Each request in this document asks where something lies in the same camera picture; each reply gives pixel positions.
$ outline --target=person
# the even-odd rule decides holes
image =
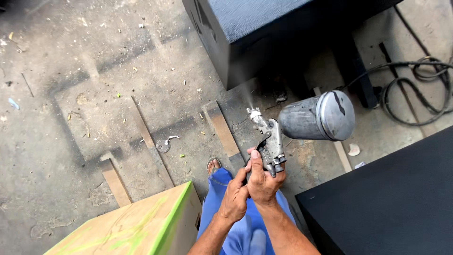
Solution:
[[[263,170],[260,153],[251,148],[251,159],[236,177],[213,158],[208,162],[209,191],[203,203],[196,243],[190,255],[319,255],[299,231],[289,205],[279,190],[285,171],[273,178]],[[248,183],[242,182],[251,172]]]

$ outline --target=spray paint gun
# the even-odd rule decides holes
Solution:
[[[276,173],[284,170],[281,163],[286,162],[282,133],[293,139],[335,142],[348,139],[355,125],[352,102],[338,90],[289,104],[280,112],[278,121],[265,120],[259,108],[247,108],[247,113],[263,134],[256,149],[263,159],[263,168],[274,178]]]
[[[286,162],[280,124],[273,118],[265,120],[259,108],[247,108],[247,113],[255,127],[263,134],[256,146],[263,160],[263,168],[275,178],[276,173],[284,170],[281,163]]]

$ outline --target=blue pants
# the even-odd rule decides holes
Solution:
[[[227,190],[228,182],[231,179],[231,173],[223,167],[218,169],[208,177],[207,181],[209,183],[209,191],[203,203],[203,211],[201,215],[201,222],[197,239],[200,238],[202,233],[211,222],[214,214],[219,210],[223,196],[225,195],[225,191]],[[286,215],[288,215],[292,222],[295,223],[294,218],[289,210],[288,201],[280,190],[278,190],[276,198],[278,204],[282,207]],[[272,244],[270,243],[269,235],[267,233],[266,226],[264,225],[263,218],[258,212],[253,200],[247,199],[246,216],[242,220],[235,223],[235,225],[231,228],[230,232],[228,233],[228,237],[223,244],[223,248],[220,251],[220,254],[257,254],[251,252],[252,250],[258,250],[253,248],[254,244],[256,244],[256,240],[258,240],[260,236],[258,234],[255,236],[256,230],[258,230],[258,232],[265,233],[265,254],[275,254],[274,249],[272,248]]]

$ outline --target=hand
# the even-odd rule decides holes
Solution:
[[[222,204],[217,212],[220,217],[225,218],[228,223],[233,224],[244,217],[247,210],[247,198],[249,191],[247,186],[242,186],[249,169],[239,169],[236,177],[228,183]]]
[[[247,183],[251,198],[257,206],[274,205],[277,202],[275,194],[286,179],[285,171],[277,173],[276,177],[273,178],[269,171],[263,170],[263,160],[260,153],[254,148],[248,149],[247,152],[250,154],[250,161],[246,170],[250,171],[250,168],[252,170]]]

